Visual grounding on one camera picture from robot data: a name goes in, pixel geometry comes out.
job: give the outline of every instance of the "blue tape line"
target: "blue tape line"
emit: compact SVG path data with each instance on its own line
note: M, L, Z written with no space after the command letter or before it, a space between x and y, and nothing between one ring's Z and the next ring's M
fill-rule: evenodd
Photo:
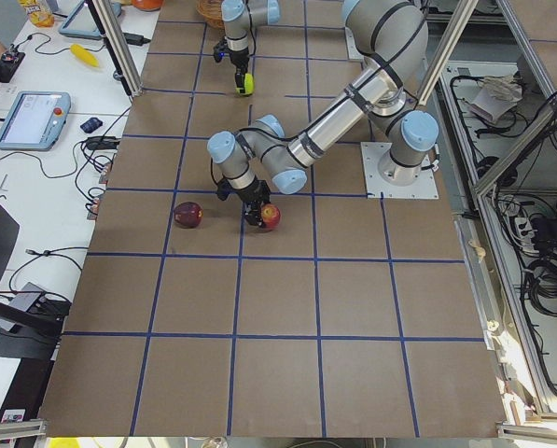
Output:
M307 88L307 119L312 120L312 100L311 100L311 82L309 79L309 37L307 30L307 2L303 2L303 21L305 23L305 70L307 73L306 88ZM319 385L319 411L320 422L322 427L322 437L327 437L326 425L326 399L324 393L324 359L322 356L322 318L320 314L319 303L319 272L317 261L317 218L315 213L315 173L313 167L311 168L311 183L312 183L312 227L313 227L313 281L315 287L315 325L317 329L317 376Z
M145 338L148 334L147 331L63 331L63 336Z
M228 416L226 422L226 433L229 436L232 432L232 403L234 400L234 369L237 357L237 332L239 327L239 301L241 298L241 274L243 272L243 245L244 245L244 220L241 217L241 227L239 229L239 257L237 264L237 280L234 292L234 313L232 316L232 345L230 347L230 378L229 378L229 403Z
M400 349L402 353L402 362L404 364L405 378L407 381L407 391L409 393L409 404L411 406L411 417L412 425L415 432L415 437L420 437L419 432L419 422L417 421L417 411L415 409L415 399L412 394L412 384L411 384L411 373L409 371L409 360L407 358L407 347L404 341L404 331L402 327L402 316L400 314L400 304L398 302L397 293L397 280L395 278L394 272L394 262L392 261L392 248L390 246L390 233L388 231L388 221L386 216L386 210L383 202L383 193L380 198L380 209L382 210L382 220L383 220L383 234L386 241L386 254L388 255L388 265L390 268L390 281L392 282L392 293L394 296L394 304L397 311L397 323L398 323L398 334L400 336Z
M188 95L220 95L220 96L228 96L226 93L222 91L181 91L175 89L155 89L152 87L144 87L144 91L161 91L163 93L184 93Z
M303 100L305 98L312 98L314 100L333 100L336 97L327 95L285 95L285 98L295 98L299 100Z
M184 135L147 135L145 133L124 133L122 138L167 138L169 140L186 140Z
M285 340L285 341L374 341L405 343L483 343L483 338L435 337L435 336L361 336L361 335L301 335L301 334L227 334L227 333L173 333L168 331L76 331L69 330L63 336L98 338L186 338L186 339L248 339L248 340Z
M270 25L272 28L300 28L300 29L310 29L310 30L332 30L332 31L344 31L343 26L317 26L317 25L283 25L280 23L275 23Z
M207 34L207 24L205 24L203 26L203 34L202 34L202 43L200 46L200 53L203 53L203 46L205 45L205 36ZM202 67L202 56L200 55L199 60L197 62L197 69L195 71L195 81L193 82L193 90L197 90L197 81L199 79L199 73L200 73L200 69ZM187 122L185 125L185 135L188 135L188 127L191 121L191 115L192 115L192 111L193 111L193 102L194 102L195 97L191 96L190 98L190 102L189 102L189 108L188 108L188 115L187 115ZM182 150L181 150L181 157L178 163L178 167L176 169L176 179L174 181L174 189L178 189L178 182L179 182L179 178L181 175L181 168L183 165L183 158L185 156L185 146L187 144L187 140L183 139L183 146L182 146ZM173 193L173 202L176 200L176 192ZM153 326L154 326L154 319L155 319L155 315L156 315L156 307L158 305L158 297L160 294L160 284L161 284L161 278L162 278L162 274L164 271L164 262L166 260L165 258L165 254L166 254L166 250L168 248L168 242L170 240L170 234L171 234L171 230L172 230L172 225L173 225L173 213L172 211L169 211L168 214L168 223L166 226L166 235L164 237L164 248L163 248L163 255L161 257L160 260L160 269L158 271L158 281L156 283L156 290L154 292L154 300L152 302L152 307L151 307L151 311L150 311L150 315L149 315L149 326L148 326L148 333L151 334L152 330L153 330ZM146 364L147 364L147 357L149 354L149 343L151 341L151 336L147 336L146 337L146 348L144 350L144 357L143 357L143 362L142 362L142 366L141 366L141 371L139 374L139 383L137 386L137 393L135 396L135 403L133 406L133 413L132 413L132 421L131 421L131 430L130 430L130 435L134 435L135 432L135 426L137 424L137 416L139 414L139 406L141 403L141 393L143 390L143 383L144 383L144 379L145 379L145 375L146 375Z
M141 252L88 252L88 257L165 257L167 259L237 259L238 255L216 254L156 254ZM259 259L270 261L318 261L322 263L389 263L394 264L464 264L461 259L352 259L333 257L280 257L270 255L242 255L243 259Z
M557 44L557 40L547 40L547 39L529 39L529 42L544 42L547 44Z
M254 339L254 340L281 340L281 341L317 341L317 336L290 335L290 334L238 334L237 339Z
M158 23L191 23L205 25L205 21L158 21Z

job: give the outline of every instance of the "grid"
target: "grid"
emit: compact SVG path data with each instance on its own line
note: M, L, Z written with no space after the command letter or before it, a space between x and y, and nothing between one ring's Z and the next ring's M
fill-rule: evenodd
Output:
M504 419L441 182L439 201L367 200L367 122L300 193L272 196L276 231L216 198L212 133L276 108L292 134L360 71L341 2L282 3L250 98L211 64L220 33L163 7L41 412L50 435L488 437ZM189 200L196 230L173 223Z

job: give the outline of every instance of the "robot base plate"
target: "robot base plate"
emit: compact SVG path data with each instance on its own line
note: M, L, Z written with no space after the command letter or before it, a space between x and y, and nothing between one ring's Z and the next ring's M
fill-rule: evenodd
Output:
M422 171L417 180L408 187L392 185L382 178L378 173L378 162L380 157L391 146L390 143L362 142L361 153L363 155L363 171L365 172L365 187L368 198L380 199L438 199L438 188L434 174L431 170ZM430 161L427 157L424 166Z

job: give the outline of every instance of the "table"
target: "table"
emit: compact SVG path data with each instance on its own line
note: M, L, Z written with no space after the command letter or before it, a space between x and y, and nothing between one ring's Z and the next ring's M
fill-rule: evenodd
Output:
M70 11L76 0L60 0L61 11ZM123 31L151 37L158 18L157 12L145 13L134 7L124 7L119 19ZM37 29L30 22L21 29L16 42L21 42L30 33L40 32L51 37L51 42L41 50L52 51L79 42L86 48L98 48L101 42L71 39L57 32L60 22L51 29ZM26 57L10 84L0 88L0 117L4 117L14 101L17 92L67 91L71 95L72 107L59 141L52 150L34 153L44 164L50 175L70 173L74 162L72 147L75 142L86 138L79 125L91 116L98 116L104 126L103 132L131 104L120 83L112 78L114 65L104 49L97 54L101 67L92 69L75 59L69 51L57 56L35 53L35 47L45 37L35 36L32 41L21 45ZM144 47L131 47L131 53L139 71L146 59ZM120 119L110 130L110 134L121 136L126 118ZM77 159L82 164L83 156L76 150ZM0 150L0 157L6 152ZM99 175L90 167L79 179L83 189L95 186ZM7 289L7 279L14 270L31 257L25 249L52 249L62 246L88 245L93 232L93 221L86 219L85 199L74 185L74 177L46 179L40 172L38 162L24 156L12 156L0 162L0 200L6 210L21 226L18 241L7 267L0 288ZM84 251L69 253L82 264ZM43 259L18 276L15 286L22 287L32 281L50 291L63 294L72 300L79 277L78 269L70 261ZM18 359L0 358L0 406L11 379L19 365Z

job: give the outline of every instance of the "apple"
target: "apple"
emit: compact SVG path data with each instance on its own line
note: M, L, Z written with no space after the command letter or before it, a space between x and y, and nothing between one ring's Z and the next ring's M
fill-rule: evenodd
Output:
M261 220L265 224L264 229L275 229L280 222L280 209L273 203L266 203L261 207Z
M198 203L180 203L174 208L174 220L190 229L200 225L202 216L203 211Z

